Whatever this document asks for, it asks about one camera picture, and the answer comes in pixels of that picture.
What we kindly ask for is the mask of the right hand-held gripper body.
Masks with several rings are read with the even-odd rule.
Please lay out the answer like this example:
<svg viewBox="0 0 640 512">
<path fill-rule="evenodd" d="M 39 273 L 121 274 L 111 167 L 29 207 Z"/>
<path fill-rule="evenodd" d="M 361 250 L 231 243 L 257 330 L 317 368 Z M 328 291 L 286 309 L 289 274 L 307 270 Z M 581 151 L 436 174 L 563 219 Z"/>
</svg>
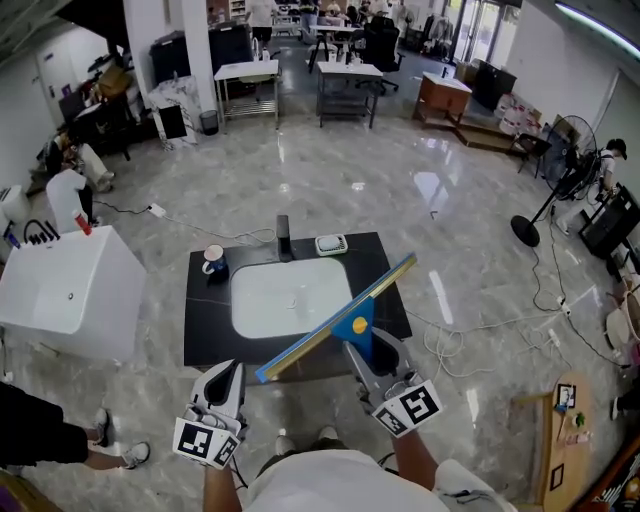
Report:
<svg viewBox="0 0 640 512">
<path fill-rule="evenodd" d="M 359 401 L 365 412 L 394 438 L 416 430 L 443 410 L 433 382 L 424 380 L 417 371 L 412 378 L 388 375 L 388 388 L 383 396 L 368 396 L 358 385 Z"/>
</svg>

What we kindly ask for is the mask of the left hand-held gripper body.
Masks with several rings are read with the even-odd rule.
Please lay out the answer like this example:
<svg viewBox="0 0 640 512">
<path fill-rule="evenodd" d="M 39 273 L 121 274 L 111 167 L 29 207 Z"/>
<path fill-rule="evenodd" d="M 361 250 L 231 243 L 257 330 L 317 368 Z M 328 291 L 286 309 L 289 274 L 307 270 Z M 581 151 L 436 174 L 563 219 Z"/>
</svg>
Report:
<svg viewBox="0 0 640 512">
<path fill-rule="evenodd" d="M 201 465 L 224 469 L 245 439 L 243 405 L 243 399 L 234 406 L 189 402 L 175 422 L 173 452 Z"/>
</svg>

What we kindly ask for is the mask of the blue squeegee with brass blade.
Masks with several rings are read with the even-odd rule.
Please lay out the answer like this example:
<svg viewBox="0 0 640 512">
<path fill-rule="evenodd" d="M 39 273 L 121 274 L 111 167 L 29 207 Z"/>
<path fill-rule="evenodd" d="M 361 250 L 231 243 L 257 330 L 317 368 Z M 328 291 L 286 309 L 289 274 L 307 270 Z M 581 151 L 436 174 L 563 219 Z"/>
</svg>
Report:
<svg viewBox="0 0 640 512">
<path fill-rule="evenodd" d="M 372 337 L 375 299 L 403 276 L 415 263 L 415 253 L 409 253 L 396 266 L 383 274 L 355 299 L 340 309 L 316 329 L 255 371 L 260 383 L 274 381 L 287 368 L 333 336 L 354 344 L 367 362 L 372 359 Z"/>
</svg>

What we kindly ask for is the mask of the black table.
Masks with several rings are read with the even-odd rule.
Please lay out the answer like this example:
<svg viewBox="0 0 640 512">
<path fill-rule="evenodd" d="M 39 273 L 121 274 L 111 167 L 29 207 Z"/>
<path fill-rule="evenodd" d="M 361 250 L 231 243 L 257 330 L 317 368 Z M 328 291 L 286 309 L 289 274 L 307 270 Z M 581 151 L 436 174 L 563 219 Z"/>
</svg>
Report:
<svg viewBox="0 0 640 512">
<path fill-rule="evenodd" d="M 348 250 L 336 260 L 344 266 L 349 289 L 355 297 L 391 269 L 388 257 L 376 232 L 346 235 Z M 320 258 L 313 238 L 292 239 L 294 261 Z M 225 279 L 205 276 L 201 267 L 204 252 L 190 254 L 186 288 L 184 321 L 184 365 L 201 370 L 229 360 L 238 359 L 248 366 L 260 367 L 288 348 L 307 331 L 292 335 L 268 335 L 250 339 L 240 334 L 232 324 L 231 277 L 236 270 L 251 264 L 280 263 L 275 242 L 261 247 L 230 247 L 224 249 L 230 274 Z M 373 325 L 401 341 L 413 333 L 398 287 L 391 285 L 375 298 Z M 341 344 L 329 338 L 297 365 L 289 367 L 280 382 L 303 382 L 349 374 Z"/>
</svg>

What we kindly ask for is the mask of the person's olive shorts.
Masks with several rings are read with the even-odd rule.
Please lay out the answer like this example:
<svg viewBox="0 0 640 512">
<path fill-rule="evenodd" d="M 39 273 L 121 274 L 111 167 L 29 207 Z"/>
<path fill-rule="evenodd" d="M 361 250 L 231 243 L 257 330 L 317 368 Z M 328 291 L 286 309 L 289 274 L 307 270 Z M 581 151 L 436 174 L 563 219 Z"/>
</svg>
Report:
<svg viewBox="0 0 640 512">
<path fill-rule="evenodd" d="M 289 456 L 298 455 L 298 454 L 307 453 L 307 452 L 313 452 L 313 451 L 320 451 L 320 450 L 347 450 L 347 449 L 348 449 L 348 447 L 341 440 L 338 440 L 338 441 L 330 441 L 330 440 L 319 441 L 318 439 L 316 439 L 306 449 L 298 449 L 296 447 L 296 451 L 295 452 L 292 452 L 292 453 L 287 454 L 285 456 L 277 456 L 275 454 L 274 456 L 272 456 L 262 466 L 262 468 L 259 470 L 257 476 L 261 476 L 271 466 L 274 466 L 275 464 L 277 464 L 278 462 L 286 459 Z"/>
</svg>

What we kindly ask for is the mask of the person's white shirt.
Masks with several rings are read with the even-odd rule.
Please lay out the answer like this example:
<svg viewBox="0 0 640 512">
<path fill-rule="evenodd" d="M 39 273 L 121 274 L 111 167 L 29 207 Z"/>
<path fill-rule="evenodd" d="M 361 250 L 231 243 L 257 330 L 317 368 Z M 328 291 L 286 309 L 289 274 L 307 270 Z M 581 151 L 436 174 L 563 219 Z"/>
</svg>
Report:
<svg viewBox="0 0 640 512">
<path fill-rule="evenodd" d="M 356 450 L 309 451 L 266 469 L 245 512 L 517 512 L 490 486 L 448 459 L 430 491 Z"/>
</svg>

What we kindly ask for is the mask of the blue and white mug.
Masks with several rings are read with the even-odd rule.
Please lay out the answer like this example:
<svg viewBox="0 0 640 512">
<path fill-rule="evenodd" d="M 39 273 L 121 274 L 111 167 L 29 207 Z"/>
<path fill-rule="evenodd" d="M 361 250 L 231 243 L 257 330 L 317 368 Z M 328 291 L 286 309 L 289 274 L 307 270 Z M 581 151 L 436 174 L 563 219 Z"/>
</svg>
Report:
<svg viewBox="0 0 640 512">
<path fill-rule="evenodd" d="M 205 276 L 218 281 L 228 278 L 229 268 L 221 245 L 209 245 L 203 252 L 203 258 L 201 271 Z"/>
</svg>

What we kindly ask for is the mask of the black sink faucet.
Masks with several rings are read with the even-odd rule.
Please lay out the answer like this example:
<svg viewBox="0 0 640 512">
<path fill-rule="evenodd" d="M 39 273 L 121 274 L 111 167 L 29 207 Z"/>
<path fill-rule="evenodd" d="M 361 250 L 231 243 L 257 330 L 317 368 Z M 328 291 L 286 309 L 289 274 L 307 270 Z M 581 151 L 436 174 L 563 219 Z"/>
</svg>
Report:
<svg viewBox="0 0 640 512">
<path fill-rule="evenodd" d="M 278 244 L 279 260 L 283 263 L 293 260 L 293 252 L 291 248 L 289 217 L 280 214 L 276 219 L 276 238 Z"/>
</svg>

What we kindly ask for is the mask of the wooden side table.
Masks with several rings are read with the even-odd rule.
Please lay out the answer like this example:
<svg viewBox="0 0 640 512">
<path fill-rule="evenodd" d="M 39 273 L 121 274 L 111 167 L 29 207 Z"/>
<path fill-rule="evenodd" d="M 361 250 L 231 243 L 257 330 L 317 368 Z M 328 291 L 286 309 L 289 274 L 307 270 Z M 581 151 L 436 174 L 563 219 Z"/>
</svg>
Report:
<svg viewBox="0 0 640 512">
<path fill-rule="evenodd" d="M 555 408 L 559 383 L 576 385 L 573 409 L 561 411 Z M 512 400 L 515 409 L 534 411 L 534 432 L 540 436 L 539 457 L 534 461 L 533 499 L 529 503 L 516 504 L 519 512 L 568 512 L 586 490 L 591 458 L 592 405 L 589 379 L 578 371 L 564 373 L 551 390 Z M 572 425 L 572 417 L 577 412 L 586 417 L 582 428 Z M 550 492 L 551 470 L 560 464 L 564 464 L 563 483 Z"/>
</svg>

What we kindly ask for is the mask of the black bathtub faucet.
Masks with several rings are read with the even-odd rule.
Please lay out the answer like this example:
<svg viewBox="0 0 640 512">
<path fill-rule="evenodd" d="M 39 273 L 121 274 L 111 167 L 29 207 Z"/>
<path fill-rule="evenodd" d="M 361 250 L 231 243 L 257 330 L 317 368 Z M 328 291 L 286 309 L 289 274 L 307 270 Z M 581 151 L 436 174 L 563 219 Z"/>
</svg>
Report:
<svg viewBox="0 0 640 512">
<path fill-rule="evenodd" d="M 38 219 L 30 219 L 26 222 L 23 229 L 23 238 L 25 243 L 30 243 L 31 245 L 47 244 L 61 239 L 48 220 L 41 222 Z"/>
</svg>

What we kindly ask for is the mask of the black standing fan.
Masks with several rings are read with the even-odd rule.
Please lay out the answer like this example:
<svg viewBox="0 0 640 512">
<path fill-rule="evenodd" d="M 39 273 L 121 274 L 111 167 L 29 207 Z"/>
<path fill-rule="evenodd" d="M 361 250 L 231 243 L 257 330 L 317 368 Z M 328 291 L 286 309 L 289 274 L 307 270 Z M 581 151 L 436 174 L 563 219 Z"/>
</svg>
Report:
<svg viewBox="0 0 640 512">
<path fill-rule="evenodd" d="M 515 215 L 510 226 L 524 245 L 536 248 L 540 242 L 538 220 L 557 201 L 573 201 L 587 195 L 599 173 L 599 149 L 594 131 L 582 117 L 559 117 L 550 128 L 545 128 L 544 147 L 538 158 L 537 171 L 550 188 L 545 202 L 531 218 Z"/>
</svg>

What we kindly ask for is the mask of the stack of white packages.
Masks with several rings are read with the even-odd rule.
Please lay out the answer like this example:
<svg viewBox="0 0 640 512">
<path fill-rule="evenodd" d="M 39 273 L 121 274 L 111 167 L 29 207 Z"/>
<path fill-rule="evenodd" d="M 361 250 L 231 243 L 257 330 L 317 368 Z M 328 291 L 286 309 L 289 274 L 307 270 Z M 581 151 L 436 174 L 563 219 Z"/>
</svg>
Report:
<svg viewBox="0 0 640 512">
<path fill-rule="evenodd" d="M 501 96 L 494 114 L 499 119 L 499 130 L 506 135 L 537 137 L 542 130 L 541 112 L 513 93 Z"/>
</svg>

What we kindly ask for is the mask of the marble pattern cabinet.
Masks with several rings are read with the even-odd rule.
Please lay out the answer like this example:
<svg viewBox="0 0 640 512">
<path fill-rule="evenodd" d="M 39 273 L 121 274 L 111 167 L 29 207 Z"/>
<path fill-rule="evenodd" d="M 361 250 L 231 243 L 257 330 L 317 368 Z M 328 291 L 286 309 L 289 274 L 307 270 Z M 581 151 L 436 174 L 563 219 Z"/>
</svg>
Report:
<svg viewBox="0 0 640 512">
<path fill-rule="evenodd" d="M 202 110 L 193 76 L 161 82 L 147 97 L 158 136 L 166 151 L 198 144 Z"/>
</svg>

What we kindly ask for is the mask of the clothes rack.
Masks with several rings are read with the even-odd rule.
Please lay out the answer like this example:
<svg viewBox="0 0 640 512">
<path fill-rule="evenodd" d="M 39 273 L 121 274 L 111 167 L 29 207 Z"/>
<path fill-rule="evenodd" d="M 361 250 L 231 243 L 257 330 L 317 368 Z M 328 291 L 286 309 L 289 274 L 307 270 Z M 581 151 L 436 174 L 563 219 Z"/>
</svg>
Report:
<svg viewBox="0 0 640 512">
<path fill-rule="evenodd" d="M 423 48 L 428 56 L 447 58 L 454 35 L 454 25 L 447 16 L 431 15 L 425 26 Z"/>
</svg>

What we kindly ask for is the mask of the long ceiling light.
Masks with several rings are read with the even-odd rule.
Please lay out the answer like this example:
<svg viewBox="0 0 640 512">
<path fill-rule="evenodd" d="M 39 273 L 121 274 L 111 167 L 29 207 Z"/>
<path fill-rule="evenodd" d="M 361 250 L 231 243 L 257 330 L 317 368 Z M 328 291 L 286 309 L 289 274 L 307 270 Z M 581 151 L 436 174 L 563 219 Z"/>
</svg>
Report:
<svg viewBox="0 0 640 512">
<path fill-rule="evenodd" d="M 557 0 L 640 48 L 640 0 Z"/>
</svg>

